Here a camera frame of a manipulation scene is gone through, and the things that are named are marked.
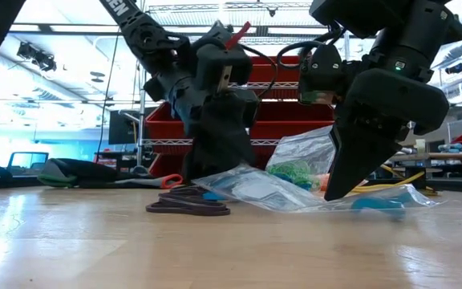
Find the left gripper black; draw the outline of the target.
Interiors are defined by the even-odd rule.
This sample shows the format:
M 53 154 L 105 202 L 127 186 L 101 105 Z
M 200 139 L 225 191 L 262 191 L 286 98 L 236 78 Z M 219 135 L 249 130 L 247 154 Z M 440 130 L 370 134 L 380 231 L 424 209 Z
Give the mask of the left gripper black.
M 180 118 L 184 131 L 192 138 L 191 149 L 182 162 L 182 176 L 186 180 L 256 163 L 256 153 L 246 131 L 257 110 L 258 98 L 254 92 L 199 89 L 186 71 L 158 73 L 146 82 L 144 90 L 153 100 L 169 103 L 171 114 Z

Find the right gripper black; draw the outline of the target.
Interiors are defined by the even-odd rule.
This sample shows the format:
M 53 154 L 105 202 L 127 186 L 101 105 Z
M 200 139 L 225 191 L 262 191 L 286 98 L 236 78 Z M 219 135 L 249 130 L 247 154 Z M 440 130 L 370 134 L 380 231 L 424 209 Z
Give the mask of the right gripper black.
M 414 133 L 438 129 L 448 114 L 449 102 L 433 86 L 392 71 L 372 68 L 356 75 L 338 114 L 345 120 L 381 114 L 415 124 Z M 334 124 L 330 132 L 336 153 L 324 195 L 326 201 L 346 196 L 401 146 L 391 138 L 356 124 Z

